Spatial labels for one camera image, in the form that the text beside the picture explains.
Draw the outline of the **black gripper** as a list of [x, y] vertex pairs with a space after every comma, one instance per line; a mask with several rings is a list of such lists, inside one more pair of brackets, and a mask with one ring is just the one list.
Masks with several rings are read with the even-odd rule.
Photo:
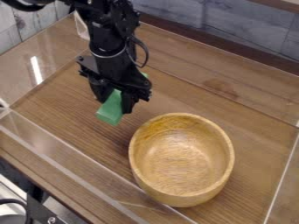
[[79, 74], [88, 79], [89, 87], [100, 103], [104, 103], [113, 90], [121, 93], [121, 110], [131, 114], [139, 99], [149, 101], [152, 83], [137, 70], [129, 59], [101, 59], [95, 55], [76, 59]]

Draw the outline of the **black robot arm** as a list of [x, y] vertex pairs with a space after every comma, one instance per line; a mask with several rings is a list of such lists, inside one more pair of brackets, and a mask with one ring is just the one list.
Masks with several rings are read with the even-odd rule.
[[140, 101], [148, 101], [152, 83], [140, 72], [136, 48], [145, 47], [136, 37], [140, 13], [129, 0], [0, 0], [24, 12], [40, 11], [56, 1], [73, 7], [88, 30], [89, 55], [77, 57], [79, 74], [99, 102], [120, 92], [120, 111], [129, 114]]

